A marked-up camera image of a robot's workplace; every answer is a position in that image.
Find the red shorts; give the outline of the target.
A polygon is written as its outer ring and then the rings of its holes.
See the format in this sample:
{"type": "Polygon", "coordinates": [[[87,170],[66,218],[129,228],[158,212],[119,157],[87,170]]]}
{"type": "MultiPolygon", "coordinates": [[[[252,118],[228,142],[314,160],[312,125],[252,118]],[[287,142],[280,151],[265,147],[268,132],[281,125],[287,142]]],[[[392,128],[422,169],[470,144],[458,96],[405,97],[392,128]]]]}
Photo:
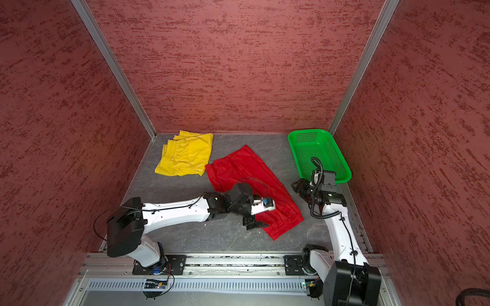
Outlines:
{"type": "Polygon", "coordinates": [[[264,232],[273,240],[303,222],[300,209],[286,187],[247,145],[205,166],[210,183],[218,192],[230,191],[236,183],[247,183],[263,197],[271,197],[276,209],[260,213],[256,219],[268,224],[264,232]]]}

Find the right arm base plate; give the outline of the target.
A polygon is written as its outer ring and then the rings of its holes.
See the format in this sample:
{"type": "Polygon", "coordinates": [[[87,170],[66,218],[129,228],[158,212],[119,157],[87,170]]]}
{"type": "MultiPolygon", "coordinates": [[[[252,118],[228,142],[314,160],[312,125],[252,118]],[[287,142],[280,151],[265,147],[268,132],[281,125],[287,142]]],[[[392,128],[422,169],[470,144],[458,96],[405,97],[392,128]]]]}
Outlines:
{"type": "Polygon", "coordinates": [[[287,276],[304,276],[306,275],[304,271],[304,264],[301,255],[285,255],[284,267],[285,275],[287,276]]]}

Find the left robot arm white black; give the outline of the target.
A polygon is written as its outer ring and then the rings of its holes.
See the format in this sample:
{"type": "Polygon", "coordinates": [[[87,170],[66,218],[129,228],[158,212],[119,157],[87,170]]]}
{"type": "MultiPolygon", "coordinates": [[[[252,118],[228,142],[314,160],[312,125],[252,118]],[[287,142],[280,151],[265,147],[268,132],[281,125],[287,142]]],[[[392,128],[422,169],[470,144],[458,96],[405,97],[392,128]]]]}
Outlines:
{"type": "Polygon", "coordinates": [[[245,183],[235,184],[225,193],[206,192],[192,200],[173,203],[144,203],[139,197],[126,201],[107,219],[107,255],[128,256],[134,260],[136,274],[157,274],[166,269],[163,246],[149,233],[184,223],[204,223],[229,214],[242,216],[246,229],[265,228],[256,217],[276,209],[268,195],[260,196],[245,183]]]}

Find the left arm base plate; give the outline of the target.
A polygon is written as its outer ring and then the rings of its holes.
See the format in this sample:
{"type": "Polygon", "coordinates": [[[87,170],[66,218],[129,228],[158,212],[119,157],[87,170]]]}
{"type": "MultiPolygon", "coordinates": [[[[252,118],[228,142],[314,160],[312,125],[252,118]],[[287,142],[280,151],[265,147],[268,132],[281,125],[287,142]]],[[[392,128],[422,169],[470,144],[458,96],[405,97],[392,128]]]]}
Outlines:
{"type": "Polygon", "coordinates": [[[143,267],[140,262],[134,261],[133,275],[182,275],[187,256],[170,255],[163,256],[159,262],[143,267]]]}

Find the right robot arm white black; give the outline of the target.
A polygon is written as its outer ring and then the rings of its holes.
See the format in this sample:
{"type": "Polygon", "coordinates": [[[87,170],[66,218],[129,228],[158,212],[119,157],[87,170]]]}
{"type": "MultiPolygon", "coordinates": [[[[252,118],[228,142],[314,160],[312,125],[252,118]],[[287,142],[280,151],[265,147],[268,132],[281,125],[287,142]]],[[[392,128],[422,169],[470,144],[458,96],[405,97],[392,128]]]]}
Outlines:
{"type": "Polygon", "coordinates": [[[303,269],[317,276],[306,282],[307,296],[323,298],[325,305],[377,305],[382,276],[356,241],[344,196],[304,178],[294,182],[292,189],[306,201],[310,216],[325,222],[333,247],[333,255],[319,246],[303,248],[303,269]]]}

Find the green plastic basket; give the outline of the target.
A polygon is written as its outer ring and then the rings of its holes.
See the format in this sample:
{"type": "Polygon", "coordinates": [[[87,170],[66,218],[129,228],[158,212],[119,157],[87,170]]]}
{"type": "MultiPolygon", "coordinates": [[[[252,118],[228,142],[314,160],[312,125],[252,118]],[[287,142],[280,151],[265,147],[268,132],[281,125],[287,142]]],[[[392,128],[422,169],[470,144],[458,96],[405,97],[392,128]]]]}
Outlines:
{"type": "Polygon", "coordinates": [[[288,142],[296,162],[300,178],[310,179],[316,166],[311,158],[318,158],[325,171],[336,173],[336,184],[351,180],[352,171],[333,136],[325,130],[310,129],[292,131],[288,142]]]}

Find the yellow shorts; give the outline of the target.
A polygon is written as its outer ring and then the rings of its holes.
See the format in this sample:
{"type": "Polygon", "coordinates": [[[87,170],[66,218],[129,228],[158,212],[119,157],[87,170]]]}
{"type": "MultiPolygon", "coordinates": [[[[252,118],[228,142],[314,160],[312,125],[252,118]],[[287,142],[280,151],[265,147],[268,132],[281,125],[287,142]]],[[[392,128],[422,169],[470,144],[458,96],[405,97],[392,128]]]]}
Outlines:
{"type": "Polygon", "coordinates": [[[167,177],[205,173],[209,163],[214,135],[180,131],[162,149],[162,157],[154,173],[167,177]]]}

